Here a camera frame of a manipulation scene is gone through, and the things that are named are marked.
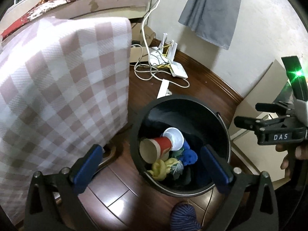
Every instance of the gray cloth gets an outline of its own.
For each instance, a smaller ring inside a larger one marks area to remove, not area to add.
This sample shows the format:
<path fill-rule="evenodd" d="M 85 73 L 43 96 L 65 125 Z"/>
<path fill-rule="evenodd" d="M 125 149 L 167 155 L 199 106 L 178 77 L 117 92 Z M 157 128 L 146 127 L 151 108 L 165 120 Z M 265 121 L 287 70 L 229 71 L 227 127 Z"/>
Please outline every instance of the gray cloth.
<path fill-rule="evenodd" d="M 218 47 L 229 49 L 241 0 L 188 0 L 179 23 Z"/>

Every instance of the white wall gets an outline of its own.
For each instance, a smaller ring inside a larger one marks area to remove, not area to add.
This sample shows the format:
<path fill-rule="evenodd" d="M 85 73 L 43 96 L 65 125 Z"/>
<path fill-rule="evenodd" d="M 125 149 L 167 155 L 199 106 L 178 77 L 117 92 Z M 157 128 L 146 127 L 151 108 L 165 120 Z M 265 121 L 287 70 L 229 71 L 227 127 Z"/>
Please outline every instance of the white wall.
<path fill-rule="evenodd" d="M 283 56 L 297 55 L 308 74 L 308 33 L 287 0 L 242 0 L 229 50 L 198 38 L 178 23 L 186 2 L 161 0 L 148 25 L 158 39 L 168 33 L 168 40 L 179 43 L 178 49 L 211 69 L 241 96 L 251 91 L 272 61 L 282 63 Z"/>

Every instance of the pink and white checkered cloth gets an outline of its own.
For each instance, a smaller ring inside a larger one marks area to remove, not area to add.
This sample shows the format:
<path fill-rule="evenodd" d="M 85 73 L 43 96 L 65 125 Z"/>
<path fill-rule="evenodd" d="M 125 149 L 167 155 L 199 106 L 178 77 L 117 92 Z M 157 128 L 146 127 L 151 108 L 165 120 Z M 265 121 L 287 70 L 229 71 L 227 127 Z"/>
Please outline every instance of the pink and white checkered cloth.
<path fill-rule="evenodd" d="M 44 18 L 0 54 L 0 205 L 24 218 L 31 177 L 71 167 L 127 122 L 131 25 Z"/>

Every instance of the bucket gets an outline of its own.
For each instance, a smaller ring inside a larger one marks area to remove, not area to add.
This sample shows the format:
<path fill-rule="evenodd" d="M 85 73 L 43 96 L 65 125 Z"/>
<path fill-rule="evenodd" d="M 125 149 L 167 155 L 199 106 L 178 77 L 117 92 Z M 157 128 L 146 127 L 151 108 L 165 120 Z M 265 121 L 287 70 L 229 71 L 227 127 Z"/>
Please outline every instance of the bucket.
<path fill-rule="evenodd" d="M 182 132 L 198 157 L 201 147 L 210 144 L 220 157 L 230 162 L 230 137 L 220 115 L 194 97 L 171 95 L 154 100 L 144 107 L 132 127 L 130 152 L 137 170 L 154 189 L 169 196 L 195 197 L 211 190 L 215 185 L 200 158 L 195 164 L 185 166 L 178 180 L 167 177 L 161 182 L 155 181 L 147 172 L 151 164 L 140 156 L 140 140 L 158 137 L 169 127 Z"/>

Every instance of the wooden floor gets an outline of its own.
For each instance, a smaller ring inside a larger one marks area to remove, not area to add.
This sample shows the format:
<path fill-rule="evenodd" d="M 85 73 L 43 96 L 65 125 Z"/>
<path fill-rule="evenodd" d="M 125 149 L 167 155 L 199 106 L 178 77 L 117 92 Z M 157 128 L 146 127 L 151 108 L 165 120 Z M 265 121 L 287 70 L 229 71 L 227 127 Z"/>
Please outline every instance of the wooden floor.
<path fill-rule="evenodd" d="M 208 70 L 201 65 L 184 67 L 190 87 L 183 89 L 170 85 L 174 94 L 185 94 L 202 100 L 212 110 L 221 113 L 229 125 L 235 112 L 235 102 L 226 91 L 210 79 Z M 181 80 L 173 79 L 185 85 Z M 133 122 L 138 111 L 157 97 L 160 82 L 138 79 L 131 67 L 129 84 L 129 122 Z M 198 221 L 205 226 L 223 201 L 216 189 L 206 194 L 189 198 L 174 198 L 161 194 L 138 174 L 129 152 L 129 129 L 113 138 L 121 155 L 109 167 L 103 169 L 80 195 L 80 200 L 101 230 L 164 231 L 169 229 L 169 215 L 173 206 L 183 200 L 193 204 Z M 247 168 L 232 154 L 231 164 Z"/>

